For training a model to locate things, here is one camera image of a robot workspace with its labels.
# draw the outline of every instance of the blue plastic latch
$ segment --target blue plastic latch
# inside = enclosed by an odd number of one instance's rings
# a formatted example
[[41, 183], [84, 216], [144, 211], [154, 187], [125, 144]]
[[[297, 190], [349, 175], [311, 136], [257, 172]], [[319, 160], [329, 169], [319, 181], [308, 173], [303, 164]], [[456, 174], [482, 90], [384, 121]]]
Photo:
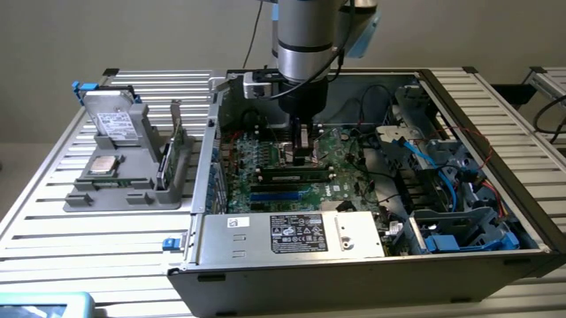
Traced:
[[80, 82], [78, 81], [73, 81], [72, 82], [72, 93], [74, 93], [74, 96], [78, 99], [80, 106], [84, 106], [85, 103], [82, 101], [82, 98], [80, 97], [80, 88], [78, 88], [78, 85], [80, 85]]
[[424, 239], [425, 247], [429, 252], [458, 252], [460, 247], [458, 246], [454, 235], [431, 235]]
[[81, 86], [80, 86], [80, 90], [81, 91], [93, 91], [94, 89], [97, 89], [98, 88], [98, 85], [97, 85], [97, 83], [84, 83]]
[[180, 250], [180, 238], [167, 238], [163, 241], [163, 250]]
[[503, 243], [502, 250], [519, 249], [519, 240], [516, 239], [515, 234], [512, 234], [511, 232], [504, 233], [502, 243]]

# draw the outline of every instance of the white wall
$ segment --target white wall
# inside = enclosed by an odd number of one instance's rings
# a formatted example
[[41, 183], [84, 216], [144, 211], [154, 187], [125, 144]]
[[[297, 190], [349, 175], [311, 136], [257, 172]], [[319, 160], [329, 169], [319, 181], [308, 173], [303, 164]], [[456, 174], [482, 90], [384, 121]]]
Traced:
[[[53, 142], [76, 110], [73, 80], [108, 67], [239, 68], [253, 0], [0, 0], [0, 141]], [[381, 0], [371, 49], [348, 66], [475, 66], [518, 81], [566, 66], [563, 0]], [[269, 61], [269, 5], [248, 67]]]

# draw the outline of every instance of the gray plastic bracket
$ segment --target gray plastic bracket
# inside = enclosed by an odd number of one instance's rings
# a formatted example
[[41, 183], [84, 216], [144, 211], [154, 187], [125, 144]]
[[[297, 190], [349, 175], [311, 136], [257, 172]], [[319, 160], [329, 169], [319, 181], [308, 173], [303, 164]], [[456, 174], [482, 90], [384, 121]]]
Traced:
[[92, 199], [88, 193], [69, 193], [64, 198], [66, 204], [72, 207], [88, 207], [90, 205]]
[[94, 136], [94, 141], [100, 149], [114, 149], [112, 139], [108, 136]]
[[130, 205], [138, 205], [138, 204], [149, 205], [152, 200], [148, 196], [148, 193], [142, 192], [142, 193], [128, 193], [125, 195], [125, 201]]

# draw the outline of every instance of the sticker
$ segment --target sticker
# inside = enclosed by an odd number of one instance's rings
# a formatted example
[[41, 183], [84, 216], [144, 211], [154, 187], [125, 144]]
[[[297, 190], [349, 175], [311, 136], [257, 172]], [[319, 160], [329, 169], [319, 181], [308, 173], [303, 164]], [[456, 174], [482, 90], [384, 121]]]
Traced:
[[96, 116], [112, 140], [137, 140], [132, 119], [126, 113], [97, 113]]
[[228, 218], [228, 228], [248, 227], [248, 226], [249, 226], [249, 217], [229, 217]]
[[272, 215], [269, 219], [275, 254], [328, 251], [321, 214]]

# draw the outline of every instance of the black wire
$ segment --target black wire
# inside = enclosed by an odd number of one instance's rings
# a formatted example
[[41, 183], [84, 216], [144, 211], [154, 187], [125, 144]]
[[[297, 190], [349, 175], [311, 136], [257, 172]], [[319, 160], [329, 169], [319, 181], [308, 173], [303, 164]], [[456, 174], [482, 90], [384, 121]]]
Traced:
[[341, 65], [344, 65], [344, 55], [345, 55], [344, 50], [341, 50], [337, 57], [337, 70], [336, 70], [336, 73], [333, 73], [333, 77], [328, 80], [328, 83], [333, 82], [337, 78], [337, 75], [341, 71]]
[[392, 181], [395, 181], [395, 177], [389, 176], [388, 174], [383, 174], [380, 172], [372, 172], [372, 171], [367, 171], [367, 170], [361, 170], [353, 163], [348, 162], [348, 164], [352, 165], [352, 167], [357, 170], [361, 171], [364, 174], [372, 174], [375, 176], [383, 176], [387, 177], [388, 179], [391, 179]]
[[327, 119], [324, 119], [323, 120], [323, 122], [329, 122], [329, 120], [332, 120], [336, 116], [337, 116], [337, 114], [340, 114], [340, 112], [345, 109], [345, 106], [351, 103], [351, 102], [356, 102], [356, 104], [357, 105], [361, 105], [360, 104], [360, 101], [359, 101], [359, 99], [357, 98], [355, 98], [355, 97], [351, 97], [351, 98], [348, 98], [347, 100], [345, 100], [345, 102], [344, 102], [344, 104], [341, 104], [341, 107], [340, 107], [340, 109], [337, 110], [337, 112], [335, 112], [333, 113], [333, 115], [331, 116], [331, 117], [328, 117]]
[[559, 125], [559, 128], [555, 131], [548, 131], [546, 129], [542, 129], [538, 126], [538, 120], [540, 119], [540, 116], [546, 113], [546, 111], [558, 103], [560, 103], [562, 101], [566, 101], [566, 95], [563, 95], [562, 97], [558, 97], [554, 101], [551, 101], [548, 103], [548, 105], [546, 105], [544, 107], [542, 107], [540, 111], [538, 111], [536, 115], [534, 115], [534, 119], [532, 119], [532, 126], [534, 129], [540, 132], [540, 133], [546, 133], [546, 134], [560, 134], [560, 133], [566, 133], [566, 131], [559, 131], [559, 129], [562, 129], [563, 123], [564, 121], [562, 121], [562, 124]]
[[349, 33], [352, 33], [352, 29], [353, 29], [353, 18], [355, 18], [355, 0], [349, 0], [349, 23], [348, 23], [348, 27], [347, 27], [347, 34], [345, 34], [345, 37], [344, 37], [344, 42], [339, 45], [339, 48], [337, 48], [336, 52], [332, 54], [328, 61], [324, 63], [324, 65], [316, 71], [316, 73], [312, 74], [312, 76], [304, 82], [301, 82], [299, 85], [296, 85], [293, 88], [288, 89], [287, 91], [283, 91], [281, 93], [279, 93], [273, 96], [257, 97], [257, 99], [264, 100], [264, 101], [273, 101], [275, 99], [279, 99], [279, 98], [287, 96], [293, 91], [296, 91], [297, 89], [307, 86], [320, 76], [320, 74], [323, 74], [325, 69], [331, 66], [336, 57], [340, 55], [340, 52], [344, 50], [347, 39], [348, 39]]
[[391, 199], [391, 198], [393, 198], [393, 197], [396, 197], [396, 196], [400, 196], [400, 194], [397, 193], [397, 194], [389, 195], [389, 196], [388, 196], [388, 197], [385, 197], [383, 200], [377, 201], [377, 203], [383, 203], [384, 201], [387, 201], [388, 199]]
[[555, 133], [554, 133], [554, 136], [552, 136], [552, 137], [551, 137], [551, 139], [550, 139], [550, 143], [551, 143], [551, 144], [554, 144], [554, 141], [556, 141], [559, 134], [560, 134], [560, 133], [563, 133], [563, 132], [562, 132], [562, 127], [563, 127], [564, 125], [566, 125], [566, 116], [564, 116], [564, 118], [563, 118], [563, 120], [562, 120], [560, 124], [559, 124], [559, 125], [558, 125], [558, 127], [556, 127], [556, 131], [555, 131]]
[[257, 10], [257, 16], [255, 17], [253, 33], [251, 34], [249, 48], [247, 48], [244, 64], [241, 66], [241, 68], [244, 69], [245, 69], [245, 64], [248, 63], [251, 48], [253, 47], [255, 32], [257, 32], [257, 22], [259, 22], [259, 16], [261, 15], [261, 8], [263, 8], [263, 1], [259, 1], [259, 10]]
[[443, 164], [439, 166], [435, 170], [439, 171], [441, 168], [454, 168], [455, 170], [460, 171], [462, 168], [459, 166], [455, 166], [454, 164]]
[[393, 197], [399, 197], [399, 196], [400, 196], [400, 194], [397, 193], [397, 194], [389, 195], [389, 196], [388, 196], [388, 197], [385, 197], [383, 200], [379, 200], [379, 201], [369, 201], [369, 200], [367, 200], [367, 199], [365, 199], [365, 193], [361, 193], [361, 199], [364, 199], [364, 200], [365, 200], [365, 202], [367, 202], [367, 203], [371, 203], [371, 204], [380, 204], [380, 203], [383, 203], [383, 202], [388, 201], [391, 198], [393, 198]]
[[392, 107], [392, 97], [393, 97], [393, 95], [392, 95], [392, 92], [389, 91], [389, 89], [387, 88], [387, 86], [385, 86], [385, 85], [383, 85], [383, 84], [371, 84], [371, 85], [365, 88], [365, 90], [363, 91], [363, 93], [361, 93], [361, 99], [360, 99], [360, 114], [359, 114], [359, 120], [360, 120], [360, 121], [365, 120], [365, 118], [364, 118], [365, 116], [364, 116], [364, 114], [363, 114], [363, 102], [364, 102], [364, 100], [365, 100], [365, 95], [367, 95], [367, 93], [369, 92], [369, 90], [371, 90], [373, 87], [379, 87], [379, 88], [381, 88], [381, 89], [385, 91], [387, 95], [388, 95], [388, 107], [387, 107], [387, 110], [385, 110], [385, 115], [387, 115], [387, 112], [389, 111], [389, 108]]

